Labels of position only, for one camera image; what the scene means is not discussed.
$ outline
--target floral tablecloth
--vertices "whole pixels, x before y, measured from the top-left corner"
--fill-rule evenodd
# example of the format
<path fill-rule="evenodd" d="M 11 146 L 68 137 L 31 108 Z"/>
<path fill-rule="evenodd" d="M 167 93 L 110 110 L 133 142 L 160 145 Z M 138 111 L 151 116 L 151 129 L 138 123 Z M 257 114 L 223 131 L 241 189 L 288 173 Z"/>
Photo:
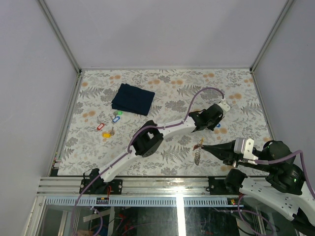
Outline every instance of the floral tablecloth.
<path fill-rule="evenodd" d="M 121 83 L 155 92 L 148 116 L 128 112 L 113 124 L 111 101 Z M 230 166 L 223 165 L 210 153 L 201 153 L 196 166 L 192 147 L 201 138 L 204 144 L 229 142 L 237 137 L 253 138 L 262 148 L 269 132 L 253 79 L 247 69 L 200 70 L 88 70 L 80 92 L 61 153 L 59 176 L 82 175 L 90 168 L 101 167 L 114 159 L 128 145 L 132 135 L 148 120 L 168 122 L 185 116 L 189 103 L 201 88 L 216 87 L 224 91 L 231 110 L 213 131 L 203 130 L 174 136 L 155 154 L 126 166 L 122 176 L 223 176 Z M 192 111 L 206 109 L 219 102 L 220 93 L 207 90 L 197 96 Z M 97 126 L 104 123 L 102 130 Z M 104 138 L 103 133 L 115 134 Z M 238 167 L 248 175 L 263 175 L 253 169 Z"/>

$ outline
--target folded cloth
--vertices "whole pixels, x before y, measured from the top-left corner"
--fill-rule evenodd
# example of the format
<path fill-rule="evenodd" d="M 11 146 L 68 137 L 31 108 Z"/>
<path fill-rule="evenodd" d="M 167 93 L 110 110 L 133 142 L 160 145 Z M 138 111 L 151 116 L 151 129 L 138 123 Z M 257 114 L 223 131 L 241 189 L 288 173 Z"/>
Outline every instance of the folded cloth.
<path fill-rule="evenodd" d="M 147 116 L 155 93 L 128 84 L 121 84 L 112 101 L 112 108 Z"/>

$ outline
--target red key tag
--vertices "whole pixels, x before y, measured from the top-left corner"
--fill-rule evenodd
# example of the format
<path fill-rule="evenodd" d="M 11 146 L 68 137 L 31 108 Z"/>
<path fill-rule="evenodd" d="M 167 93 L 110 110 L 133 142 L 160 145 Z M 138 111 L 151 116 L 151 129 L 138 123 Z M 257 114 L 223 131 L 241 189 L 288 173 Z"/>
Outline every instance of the red key tag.
<path fill-rule="evenodd" d="M 97 127 L 97 130 L 101 130 L 104 126 L 105 126 L 105 124 L 104 124 L 104 123 L 101 123 L 101 124 Z"/>

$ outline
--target floral pattern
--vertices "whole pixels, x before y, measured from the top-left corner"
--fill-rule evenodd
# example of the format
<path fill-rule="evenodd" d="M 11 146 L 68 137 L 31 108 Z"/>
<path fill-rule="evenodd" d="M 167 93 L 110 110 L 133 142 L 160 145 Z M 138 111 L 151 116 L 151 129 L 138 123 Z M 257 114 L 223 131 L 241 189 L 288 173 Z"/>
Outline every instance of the floral pattern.
<path fill-rule="evenodd" d="M 147 116 L 128 112 L 115 117 L 111 101 L 121 83 L 155 92 Z M 262 148 L 269 140 L 267 124 L 258 100 L 253 79 L 246 69 L 200 70 L 90 70 L 85 71 L 58 175 L 82 175 L 90 168 L 101 167 L 114 159 L 128 145 L 133 134 L 148 120 L 158 123 L 185 116 L 192 97 L 204 87 L 224 91 L 231 110 L 214 131 L 203 130 L 174 136 L 162 142 L 150 157 L 135 161 L 120 173 L 122 176 L 224 176 L 231 169 L 210 153 L 202 151 L 200 164 L 194 164 L 193 146 L 201 138 L 213 145 L 237 137 L 253 138 Z M 196 97 L 191 111 L 207 109 L 219 102 L 220 94 L 207 90 Z M 96 128 L 100 123 L 105 126 Z M 248 175 L 265 173 L 238 167 Z"/>

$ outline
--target black cloth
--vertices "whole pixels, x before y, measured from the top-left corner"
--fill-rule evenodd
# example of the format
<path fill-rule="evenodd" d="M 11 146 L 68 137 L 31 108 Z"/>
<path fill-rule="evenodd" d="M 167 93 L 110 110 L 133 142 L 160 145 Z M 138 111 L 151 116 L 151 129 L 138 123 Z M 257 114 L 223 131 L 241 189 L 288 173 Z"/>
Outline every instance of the black cloth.
<path fill-rule="evenodd" d="M 112 108 L 147 116 L 155 93 L 128 84 L 121 84 L 112 101 Z"/>

